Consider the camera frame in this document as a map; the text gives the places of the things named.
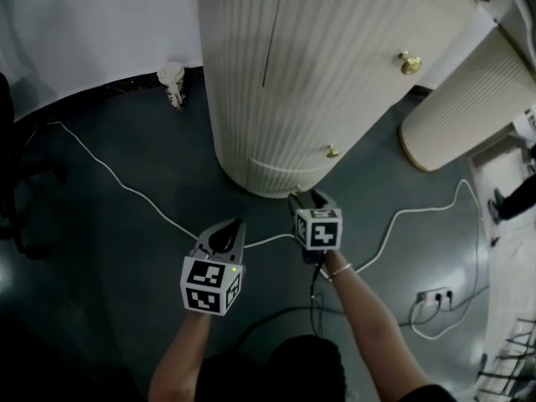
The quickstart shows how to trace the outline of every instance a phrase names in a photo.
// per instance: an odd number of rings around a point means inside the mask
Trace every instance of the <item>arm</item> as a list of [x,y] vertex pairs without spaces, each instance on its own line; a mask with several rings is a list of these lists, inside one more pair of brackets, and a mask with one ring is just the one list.
[[[325,266],[330,274],[346,264],[340,252],[326,253]],[[337,274],[332,283],[382,402],[398,402],[411,391],[431,384],[402,338],[393,314],[353,268]]]
[[152,376],[150,402],[194,400],[209,331],[209,315],[187,312],[177,336]]

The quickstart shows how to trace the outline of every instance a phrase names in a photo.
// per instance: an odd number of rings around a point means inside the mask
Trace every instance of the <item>person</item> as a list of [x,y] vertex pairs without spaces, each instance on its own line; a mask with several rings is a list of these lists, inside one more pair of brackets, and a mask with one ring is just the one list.
[[536,175],[526,179],[512,195],[504,198],[498,189],[494,191],[495,199],[487,201],[489,213],[495,224],[510,220],[536,205]]
[[[337,250],[325,267],[382,402],[454,399],[426,376],[393,314]],[[285,341],[264,368],[233,354],[203,362],[211,317],[188,312],[152,377],[150,402],[205,400],[344,401],[346,379],[337,346],[312,335]]]

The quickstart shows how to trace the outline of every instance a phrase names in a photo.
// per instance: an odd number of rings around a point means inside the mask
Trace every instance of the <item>white cup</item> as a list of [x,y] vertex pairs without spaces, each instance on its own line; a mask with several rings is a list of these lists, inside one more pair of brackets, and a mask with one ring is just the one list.
[[184,67],[179,63],[169,63],[158,71],[157,76],[160,83],[166,86],[167,97],[171,105],[177,108],[185,106]]

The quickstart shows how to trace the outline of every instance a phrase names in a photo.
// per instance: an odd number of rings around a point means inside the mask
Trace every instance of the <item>fiducial marker cube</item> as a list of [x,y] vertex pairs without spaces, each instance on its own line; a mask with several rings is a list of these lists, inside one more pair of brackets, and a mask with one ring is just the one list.
[[242,288],[242,265],[184,258],[181,292],[187,310],[224,316]]
[[295,219],[296,239],[306,250],[335,250],[341,247],[341,209],[298,209]]

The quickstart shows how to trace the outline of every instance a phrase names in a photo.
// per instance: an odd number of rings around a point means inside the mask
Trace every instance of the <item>shoe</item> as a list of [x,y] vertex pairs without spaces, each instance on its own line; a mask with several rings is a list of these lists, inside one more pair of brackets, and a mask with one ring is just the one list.
[[492,199],[489,199],[487,201],[487,208],[489,209],[489,214],[492,216],[493,223],[494,224],[500,224],[501,223],[501,216],[499,216],[499,210],[497,208],[497,205]]
[[495,204],[497,205],[497,207],[502,207],[504,203],[504,197],[501,191],[498,188],[495,188],[495,190],[493,191],[493,195],[495,196]]

